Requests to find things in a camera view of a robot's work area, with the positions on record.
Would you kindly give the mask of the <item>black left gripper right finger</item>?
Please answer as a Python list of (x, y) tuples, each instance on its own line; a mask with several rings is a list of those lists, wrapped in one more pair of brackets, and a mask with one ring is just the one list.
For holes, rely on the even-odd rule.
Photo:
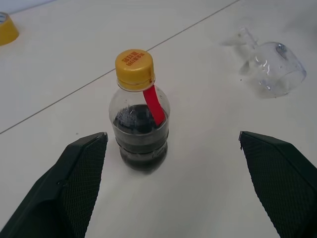
[(317, 238), (317, 168), (291, 143), (239, 135), (255, 193), (280, 238)]

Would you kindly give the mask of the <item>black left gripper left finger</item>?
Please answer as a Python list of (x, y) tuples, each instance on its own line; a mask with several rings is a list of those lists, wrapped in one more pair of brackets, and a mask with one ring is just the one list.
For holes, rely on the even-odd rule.
[(108, 136), (69, 144), (32, 186), (0, 238), (85, 238), (100, 190)]

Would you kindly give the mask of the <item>cola bottle with red label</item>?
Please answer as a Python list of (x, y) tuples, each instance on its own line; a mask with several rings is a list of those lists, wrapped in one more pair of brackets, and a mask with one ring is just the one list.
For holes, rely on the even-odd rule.
[(167, 154), (170, 105), (155, 85), (153, 68), (116, 69), (119, 89), (109, 105), (109, 119), (120, 155), (127, 165), (152, 171)]

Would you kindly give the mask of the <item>yellow tape roll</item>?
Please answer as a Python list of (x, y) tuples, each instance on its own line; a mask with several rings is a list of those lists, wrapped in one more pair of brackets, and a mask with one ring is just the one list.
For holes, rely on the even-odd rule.
[(13, 42), (18, 36), (18, 29), (11, 17), (5, 12), (0, 12), (0, 46)]

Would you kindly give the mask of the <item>yellow bottle cap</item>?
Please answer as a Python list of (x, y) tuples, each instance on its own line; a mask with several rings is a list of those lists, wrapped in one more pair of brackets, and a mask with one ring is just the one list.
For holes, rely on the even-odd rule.
[(140, 49), (126, 50), (115, 60), (118, 80), (128, 83), (141, 83), (154, 78), (154, 61), (152, 56)]

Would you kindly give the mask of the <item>clear wine glass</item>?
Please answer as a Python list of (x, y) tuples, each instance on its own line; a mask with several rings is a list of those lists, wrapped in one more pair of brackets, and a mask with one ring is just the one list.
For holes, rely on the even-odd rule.
[(243, 60), (239, 74), (264, 97), (281, 97), (289, 94), (306, 78), (307, 72), (290, 48), (280, 42), (259, 44), (246, 28), (221, 42), (233, 47)]

